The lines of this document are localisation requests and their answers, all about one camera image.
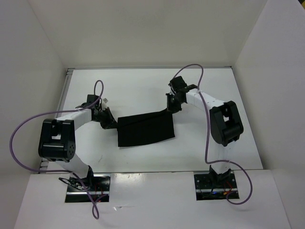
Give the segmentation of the black skirt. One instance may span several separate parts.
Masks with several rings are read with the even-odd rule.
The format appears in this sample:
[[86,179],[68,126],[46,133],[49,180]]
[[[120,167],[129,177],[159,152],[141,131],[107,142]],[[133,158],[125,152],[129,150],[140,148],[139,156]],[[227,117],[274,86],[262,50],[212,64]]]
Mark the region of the black skirt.
[[132,147],[158,143],[175,137],[173,115],[158,112],[118,118],[118,146]]

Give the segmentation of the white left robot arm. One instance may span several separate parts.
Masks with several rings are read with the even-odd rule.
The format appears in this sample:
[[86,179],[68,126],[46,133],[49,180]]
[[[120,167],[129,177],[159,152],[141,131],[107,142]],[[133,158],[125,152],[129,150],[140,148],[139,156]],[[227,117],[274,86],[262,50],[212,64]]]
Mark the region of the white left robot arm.
[[72,174],[63,181],[78,190],[91,190],[97,183],[92,168],[76,153],[75,132],[89,122],[97,122],[103,129],[117,128],[110,108],[84,109],[68,113],[57,119],[46,119],[42,123],[39,156],[60,165]]

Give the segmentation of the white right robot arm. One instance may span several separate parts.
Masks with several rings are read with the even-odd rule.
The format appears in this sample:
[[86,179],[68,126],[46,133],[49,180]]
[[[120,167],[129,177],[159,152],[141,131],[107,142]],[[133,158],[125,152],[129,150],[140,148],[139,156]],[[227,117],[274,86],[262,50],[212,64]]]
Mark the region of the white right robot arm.
[[233,101],[224,102],[202,91],[170,92],[167,96],[167,110],[171,113],[181,111],[181,104],[191,104],[205,112],[207,135],[204,160],[209,165],[209,182],[220,187],[231,172],[229,152],[244,132],[244,127]]

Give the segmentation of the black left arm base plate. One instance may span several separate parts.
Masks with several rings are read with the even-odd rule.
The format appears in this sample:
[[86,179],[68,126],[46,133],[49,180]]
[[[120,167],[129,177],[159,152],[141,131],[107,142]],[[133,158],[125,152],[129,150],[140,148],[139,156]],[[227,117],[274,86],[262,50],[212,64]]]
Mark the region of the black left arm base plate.
[[[90,199],[81,185],[80,181],[74,177],[62,178],[59,180],[67,185],[65,203],[84,203],[90,202]],[[95,202],[109,202],[110,198],[110,174],[95,174],[92,184],[83,180],[90,196]]]

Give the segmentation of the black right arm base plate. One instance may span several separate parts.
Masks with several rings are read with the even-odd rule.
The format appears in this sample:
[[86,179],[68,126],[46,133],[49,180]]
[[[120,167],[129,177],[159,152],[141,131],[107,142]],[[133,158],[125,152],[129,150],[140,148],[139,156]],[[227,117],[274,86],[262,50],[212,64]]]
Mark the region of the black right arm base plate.
[[220,184],[212,184],[208,172],[194,173],[194,185],[196,200],[222,200],[226,199],[229,194],[229,199],[239,199],[235,175],[230,173],[229,178]]

